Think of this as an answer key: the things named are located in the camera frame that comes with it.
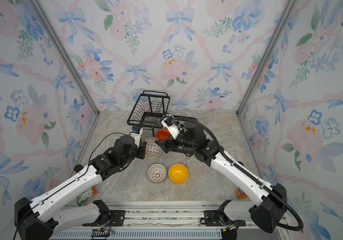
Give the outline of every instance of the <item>dish rack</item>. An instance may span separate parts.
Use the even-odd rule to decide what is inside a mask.
[[[161,117],[169,108],[170,97],[167,93],[158,91],[143,91],[135,103],[127,119],[127,124],[143,129],[141,141],[145,137],[155,137],[158,129],[163,128]]]

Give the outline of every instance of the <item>wall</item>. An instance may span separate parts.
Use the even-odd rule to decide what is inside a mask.
[[[101,110],[131,110],[145,89],[170,109],[237,109],[285,3],[41,1]]]
[[[343,0],[300,0],[276,51],[242,118],[249,143],[304,221],[295,238],[343,239]]]
[[[27,3],[0,0],[0,239],[17,200],[69,177],[93,119]]]

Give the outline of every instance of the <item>patterned bowl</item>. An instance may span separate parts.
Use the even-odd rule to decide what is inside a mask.
[[[162,148],[155,143],[157,140],[156,137],[145,137],[143,139],[143,141],[147,142],[145,158],[156,159],[162,154]]]
[[[165,180],[166,174],[167,171],[165,166],[159,163],[151,165],[147,173],[148,179],[154,183],[159,183]]]

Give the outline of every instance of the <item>plastic bottle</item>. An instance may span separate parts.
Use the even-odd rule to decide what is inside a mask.
[[[247,198],[247,195],[239,187],[236,189],[236,195],[239,199],[243,200]]]

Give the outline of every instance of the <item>table surface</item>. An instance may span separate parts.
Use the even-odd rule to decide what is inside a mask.
[[[237,161],[256,175],[260,175],[249,146],[242,136],[234,111],[227,110],[192,110],[170,111],[171,114],[190,116],[207,126],[217,137],[219,143]],[[129,133],[131,126],[126,121],[129,111],[105,111],[93,132],[90,143],[81,164],[88,162],[89,156],[98,143],[109,133]],[[113,134],[98,147],[92,158],[114,145],[120,137]],[[147,178],[148,168],[159,163],[169,170],[173,164],[183,164],[188,169],[188,178],[183,183],[174,183],[167,176],[160,183],[152,183]],[[112,175],[95,186],[98,194],[89,198],[87,203],[101,199],[105,202],[142,202],[142,201],[198,201],[198,200],[237,200],[237,186],[217,170],[208,167],[194,156],[169,152],[157,159],[134,159],[130,166],[121,173]]]

